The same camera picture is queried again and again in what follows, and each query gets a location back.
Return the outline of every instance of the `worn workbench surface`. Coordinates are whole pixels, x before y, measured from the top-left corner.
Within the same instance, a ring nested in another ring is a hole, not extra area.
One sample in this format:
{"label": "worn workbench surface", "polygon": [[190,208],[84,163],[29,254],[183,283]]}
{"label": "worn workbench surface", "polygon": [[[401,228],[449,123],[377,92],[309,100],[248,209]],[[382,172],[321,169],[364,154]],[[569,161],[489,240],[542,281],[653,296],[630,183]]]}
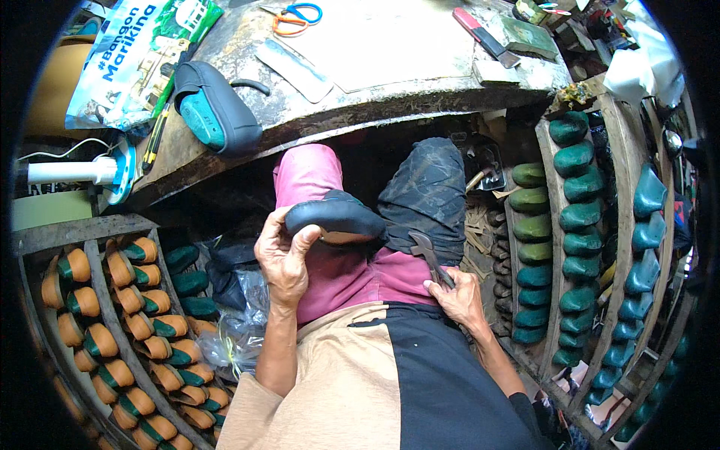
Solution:
{"label": "worn workbench surface", "polygon": [[[155,165],[148,175],[135,183],[127,201],[133,210],[141,210],[232,167],[295,145],[403,120],[550,102],[555,89],[571,82],[562,56],[558,55],[554,61],[521,56],[522,62],[516,69],[521,82],[515,87],[483,87],[472,75],[402,81],[351,94],[335,86],[321,102],[312,104],[254,56],[256,46],[272,37],[273,17],[258,8],[260,2],[238,7],[233,7],[236,2],[233,0],[216,2],[225,13],[198,47],[194,59],[211,63],[228,80],[249,78],[271,87],[269,97],[246,87],[235,89],[264,129],[258,153],[235,160],[217,157],[206,151],[182,117],[171,108]],[[262,3],[284,5],[287,0],[263,0]],[[498,37],[501,33],[493,32],[491,20],[499,14],[512,16],[511,5],[501,0],[475,0],[472,5],[460,0],[433,2],[434,9],[446,9],[447,14],[457,6],[471,11]],[[409,1],[408,8],[413,8]],[[432,23],[420,23],[418,29],[424,33],[432,32]],[[477,43],[473,53],[468,58],[468,65],[472,65],[472,60],[493,59]],[[146,140],[137,146],[139,157],[145,147]]]}

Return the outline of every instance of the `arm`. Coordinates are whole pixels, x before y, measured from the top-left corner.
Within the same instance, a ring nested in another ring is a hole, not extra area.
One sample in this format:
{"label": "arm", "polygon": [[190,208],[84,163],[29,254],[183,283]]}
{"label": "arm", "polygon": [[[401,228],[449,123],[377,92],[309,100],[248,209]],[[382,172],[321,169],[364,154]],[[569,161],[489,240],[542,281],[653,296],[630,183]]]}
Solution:
{"label": "arm", "polygon": [[448,268],[447,272],[455,281],[455,289],[443,290],[439,284],[429,280],[423,285],[438,300],[448,317],[470,332],[477,345],[480,364],[505,396],[510,397],[517,392],[527,395],[520,377],[485,319],[477,275],[453,268]]}
{"label": "arm", "polygon": [[297,303],[307,291],[305,255],[320,237],[317,225],[308,225],[292,241],[283,231],[290,207],[272,212],[255,244],[270,294],[265,340],[255,378],[268,390],[285,397],[295,386],[297,376]]}

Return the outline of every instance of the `beige shirt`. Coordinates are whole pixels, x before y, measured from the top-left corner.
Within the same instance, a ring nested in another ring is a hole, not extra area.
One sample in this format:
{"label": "beige shirt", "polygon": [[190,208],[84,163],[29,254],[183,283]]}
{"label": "beige shirt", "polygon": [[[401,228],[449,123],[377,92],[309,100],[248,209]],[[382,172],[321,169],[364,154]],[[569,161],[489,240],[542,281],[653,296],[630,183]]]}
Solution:
{"label": "beige shirt", "polygon": [[398,449],[400,388],[387,305],[332,312],[298,333],[297,380],[283,399],[244,373],[222,427],[225,449]]}

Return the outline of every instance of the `pliers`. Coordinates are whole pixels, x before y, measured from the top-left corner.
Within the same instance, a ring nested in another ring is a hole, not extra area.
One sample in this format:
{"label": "pliers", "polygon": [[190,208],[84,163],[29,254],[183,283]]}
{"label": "pliers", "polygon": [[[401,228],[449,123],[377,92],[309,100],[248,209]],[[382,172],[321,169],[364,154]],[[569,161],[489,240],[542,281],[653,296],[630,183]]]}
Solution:
{"label": "pliers", "polygon": [[410,231],[408,235],[417,243],[416,246],[410,247],[410,252],[413,256],[424,256],[425,261],[430,266],[430,275],[435,283],[439,283],[440,280],[444,281],[450,289],[455,288],[455,281],[448,275],[448,273],[440,267],[437,257],[435,256],[435,247],[433,241],[430,238],[419,231]]}

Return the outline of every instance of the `scissors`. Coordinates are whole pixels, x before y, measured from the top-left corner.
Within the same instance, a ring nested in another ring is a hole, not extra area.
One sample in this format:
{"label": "scissors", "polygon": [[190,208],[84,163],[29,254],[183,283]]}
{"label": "scissors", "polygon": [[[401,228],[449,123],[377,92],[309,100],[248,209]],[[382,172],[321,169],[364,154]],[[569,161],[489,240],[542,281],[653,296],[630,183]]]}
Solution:
{"label": "scissors", "polygon": [[[286,7],[276,7],[276,6],[267,6],[267,5],[260,5],[262,9],[265,11],[275,14],[275,19],[272,24],[272,30],[281,36],[293,36],[298,35],[305,30],[310,25],[314,25],[320,21],[320,19],[323,18],[323,10],[320,9],[320,7],[314,3],[295,3],[288,5]],[[318,16],[314,19],[308,19],[305,15],[302,14],[302,12],[298,11],[298,8],[310,8],[314,9]],[[293,19],[290,17],[286,17],[285,14],[293,14],[297,17],[297,19]],[[280,25],[280,22],[288,23],[288,24],[295,24],[300,26],[300,28],[296,28],[290,31],[287,30],[280,30],[278,28],[278,25]]]}
{"label": "scissors", "polygon": [[564,11],[562,9],[555,9],[557,6],[557,3],[543,3],[538,5],[539,8],[542,8],[543,11],[550,13],[550,14],[561,14],[562,16],[569,16],[572,15],[568,11]]}

